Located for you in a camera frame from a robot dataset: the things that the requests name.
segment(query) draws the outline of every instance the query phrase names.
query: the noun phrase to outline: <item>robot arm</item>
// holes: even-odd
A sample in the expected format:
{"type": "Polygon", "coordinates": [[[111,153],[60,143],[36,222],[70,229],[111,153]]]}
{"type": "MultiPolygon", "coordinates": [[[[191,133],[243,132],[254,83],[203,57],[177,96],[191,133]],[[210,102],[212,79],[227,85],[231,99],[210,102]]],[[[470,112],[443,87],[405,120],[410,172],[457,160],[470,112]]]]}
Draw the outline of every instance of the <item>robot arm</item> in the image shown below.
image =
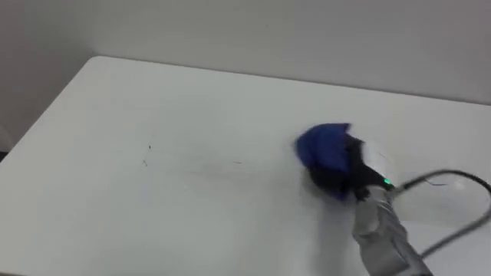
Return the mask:
{"type": "Polygon", "coordinates": [[[383,186],[367,186],[355,211],[353,236],[370,276],[432,276],[423,258],[407,241],[407,231],[395,214],[383,186]]]}

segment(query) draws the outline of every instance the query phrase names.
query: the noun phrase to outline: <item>blue cloth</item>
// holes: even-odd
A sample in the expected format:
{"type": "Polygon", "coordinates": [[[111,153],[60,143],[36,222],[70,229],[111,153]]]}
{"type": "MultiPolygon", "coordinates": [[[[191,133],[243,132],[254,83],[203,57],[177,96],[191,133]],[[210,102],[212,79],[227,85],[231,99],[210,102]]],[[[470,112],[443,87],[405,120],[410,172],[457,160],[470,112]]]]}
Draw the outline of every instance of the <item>blue cloth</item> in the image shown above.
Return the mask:
{"type": "Polygon", "coordinates": [[[312,127],[297,139],[298,158],[307,168],[348,172],[345,141],[349,128],[349,123],[325,123],[312,127]]]}

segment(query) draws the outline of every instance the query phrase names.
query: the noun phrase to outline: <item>black cable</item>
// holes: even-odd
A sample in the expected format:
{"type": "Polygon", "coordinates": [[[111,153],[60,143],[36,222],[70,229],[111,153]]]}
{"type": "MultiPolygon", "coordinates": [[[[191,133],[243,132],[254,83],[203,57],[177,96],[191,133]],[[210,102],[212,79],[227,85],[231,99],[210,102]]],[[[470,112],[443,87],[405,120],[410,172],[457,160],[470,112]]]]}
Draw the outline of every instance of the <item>black cable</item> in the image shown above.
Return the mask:
{"type": "MultiPolygon", "coordinates": [[[[482,187],[484,187],[484,189],[486,189],[488,191],[489,196],[491,197],[491,186],[489,185],[489,183],[487,183],[486,181],[482,180],[481,178],[479,178],[473,174],[470,174],[468,172],[459,171],[456,169],[442,169],[442,170],[437,170],[434,172],[426,173],[422,176],[418,176],[417,178],[412,179],[406,183],[403,183],[401,186],[397,187],[395,190],[393,190],[391,192],[390,197],[392,199],[394,199],[395,197],[399,196],[403,192],[406,192],[407,190],[412,189],[413,187],[421,184],[422,182],[426,182],[427,179],[434,177],[434,176],[441,176],[444,174],[454,174],[454,175],[463,176],[465,178],[471,179],[474,182],[480,184],[482,187]]],[[[421,257],[422,258],[428,257],[429,255],[433,254],[434,252],[447,246],[449,243],[454,242],[458,238],[461,238],[464,235],[467,235],[467,234],[471,233],[472,231],[478,229],[479,227],[485,225],[490,219],[491,219],[491,206],[488,208],[488,211],[486,213],[484,213],[484,215],[482,215],[477,220],[475,220],[475,221],[469,223],[468,225],[462,227],[457,232],[455,232],[451,235],[448,235],[445,238],[442,238],[440,241],[438,241],[434,245],[431,245],[429,248],[424,250],[423,253],[421,253],[421,257]]]]}

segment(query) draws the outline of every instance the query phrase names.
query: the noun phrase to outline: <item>white table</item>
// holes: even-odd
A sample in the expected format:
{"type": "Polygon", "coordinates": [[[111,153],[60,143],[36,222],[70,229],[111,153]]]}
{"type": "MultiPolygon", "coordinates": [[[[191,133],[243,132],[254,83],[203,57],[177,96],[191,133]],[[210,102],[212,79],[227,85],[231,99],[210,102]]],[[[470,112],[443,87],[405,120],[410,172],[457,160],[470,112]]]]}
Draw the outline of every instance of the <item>white table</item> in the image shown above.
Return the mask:
{"type": "MultiPolygon", "coordinates": [[[[491,107],[95,57],[0,166],[0,271],[365,275],[352,206],[305,189],[292,150],[327,122],[383,146],[399,179],[449,166],[491,176],[491,107]]],[[[419,249],[486,207],[482,189],[449,181],[398,206],[419,249]]],[[[428,264],[489,275],[489,237],[428,264]]]]}

